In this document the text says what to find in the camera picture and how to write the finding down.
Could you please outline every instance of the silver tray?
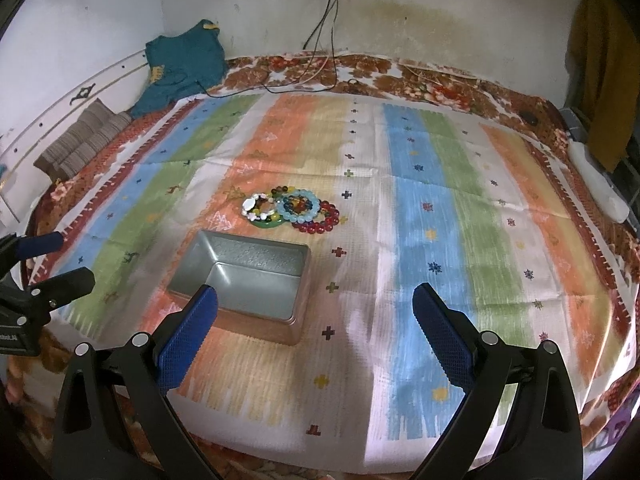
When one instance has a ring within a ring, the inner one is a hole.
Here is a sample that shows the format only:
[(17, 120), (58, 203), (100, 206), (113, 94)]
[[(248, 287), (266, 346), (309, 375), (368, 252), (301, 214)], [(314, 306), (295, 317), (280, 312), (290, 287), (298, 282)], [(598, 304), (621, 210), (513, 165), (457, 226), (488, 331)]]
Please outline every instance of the silver tray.
[(291, 345), (302, 331), (310, 257), (303, 244), (201, 230), (167, 292), (184, 306), (210, 285), (219, 305), (214, 326)]

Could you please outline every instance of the brown striped cushion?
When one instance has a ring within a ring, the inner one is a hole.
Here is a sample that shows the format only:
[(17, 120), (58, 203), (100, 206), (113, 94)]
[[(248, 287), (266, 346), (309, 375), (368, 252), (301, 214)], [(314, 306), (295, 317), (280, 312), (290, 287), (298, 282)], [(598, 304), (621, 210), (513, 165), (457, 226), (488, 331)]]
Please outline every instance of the brown striped cushion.
[(54, 173), (58, 166), (75, 150), (80, 144), (97, 133), (102, 125), (108, 122), (114, 113), (109, 110), (100, 99), (93, 103), (80, 114), (78, 120), (68, 127), (65, 133), (57, 138), (33, 165), (44, 171), (55, 182)]
[(54, 170), (53, 177), (60, 180), (69, 180), (75, 177), (130, 122), (131, 116), (126, 112), (114, 115), (102, 125), (97, 133), (69, 153), (65, 160)]

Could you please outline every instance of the green stripe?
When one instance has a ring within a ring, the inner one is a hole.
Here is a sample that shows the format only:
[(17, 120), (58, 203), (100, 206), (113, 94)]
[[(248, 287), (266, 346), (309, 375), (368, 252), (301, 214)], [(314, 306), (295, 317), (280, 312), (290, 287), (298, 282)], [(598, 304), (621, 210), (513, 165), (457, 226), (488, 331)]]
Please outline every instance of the green stripe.
[[(529, 346), (527, 303), (516, 272), (509, 237), (492, 201), (480, 184), (480, 175), (469, 162), (453, 124), (443, 114), (422, 110), (422, 120), (442, 163), (447, 187), (453, 196), (466, 272), (475, 301), (476, 328), (493, 330), (508, 344)], [(505, 389), (498, 420), (506, 421), (514, 388)]]
[[(126, 216), (114, 229), (109, 240), (105, 241), (95, 259), (93, 270), (96, 285), (89, 296), (77, 300), (69, 322), (87, 336), (97, 336), (105, 321), (105, 314), (126, 296), (126, 285), (129, 277), (145, 253), (153, 245), (156, 231), (164, 215), (170, 212), (182, 199), (184, 192), (200, 166), (195, 161), (206, 158), (207, 153), (215, 149), (242, 118), (244, 113), (255, 103), (259, 96), (236, 97), (217, 108), (191, 134), (189, 140), (182, 145), (149, 182), (140, 197)], [(173, 193), (167, 190), (173, 186)], [(149, 215), (155, 219), (149, 221)], [(138, 253), (131, 263), (123, 261), (125, 252)], [(103, 298), (117, 294), (113, 304), (105, 304)]]

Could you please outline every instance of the bed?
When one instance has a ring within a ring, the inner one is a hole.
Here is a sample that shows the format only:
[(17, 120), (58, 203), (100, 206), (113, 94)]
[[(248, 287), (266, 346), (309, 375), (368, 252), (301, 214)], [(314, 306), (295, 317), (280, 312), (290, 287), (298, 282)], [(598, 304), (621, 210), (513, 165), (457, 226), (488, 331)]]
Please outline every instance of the bed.
[[(216, 97), (135, 120), (45, 193), (30, 232), (60, 230), (65, 245), (25, 266), (23, 283), (81, 265), (97, 279), (91, 296), (56, 313), (39, 359), (10, 362), (45, 456), (69, 349), (122, 344), (174, 311), (165, 288), (199, 229), (305, 243), (313, 254), (298, 345), (214, 328), (170, 394), (225, 477), (415, 468), (462, 399), (411, 312), (425, 281), (507, 343), (558, 343), (585, 445), (632, 390), (638, 242), (593, 203), (555, 108), (450, 68), (364, 55), (338, 57), (339, 83), (313, 93), (334, 82), (321, 61), (313, 80), (279, 94), (305, 55), (230, 60)], [(218, 98), (263, 82), (268, 90)], [(281, 185), (335, 203), (340, 224), (322, 235), (259, 231), (240, 215), (248, 194)]]

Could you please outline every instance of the blue stripe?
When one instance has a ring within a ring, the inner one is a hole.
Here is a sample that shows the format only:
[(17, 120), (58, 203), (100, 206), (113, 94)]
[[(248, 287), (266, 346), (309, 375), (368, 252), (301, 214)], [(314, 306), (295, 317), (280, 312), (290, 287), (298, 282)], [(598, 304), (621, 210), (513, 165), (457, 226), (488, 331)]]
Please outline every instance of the blue stripe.
[[(162, 164), (171, 161), (174, 153), (187, 143), (191, 134), (227, 100), (226, 98), (203, 100), (136, 164), (111, 199), (101, 206), (102, 212), (76, 241), (57, 274), (82, 266), (91, 269), (103, 244), (118, 243), (117, 240), (110, 239), (113, 230), (143, 195), (146, 185), (156, 176)], [(70, 307), (68, 305), (61, 309), (61, 314), (66, 316), (67, 312), (70, 312)]]
[[(412, 295), (417, 285), (429, 282), (447, 306), (473, 321), (471, 289), (453, 197), (430, 135), (416, 110), (384, 105), (384, 113), (396, 194), (398, 262), (388, 438), (399, 439), (403, 425), (408, 439), (436, 437), (464, 394), (449, 384), (431, 351), (412, 312)], [(433, 210), (425, 210), (423, 203)], [(427, 230), (435, 231), (436, 239), (429, 240)], [(442, 272), (430, 270), (430, 264)], [(434, 400), (433, 391), (443, 387), (449, 388), (448, 398)]]

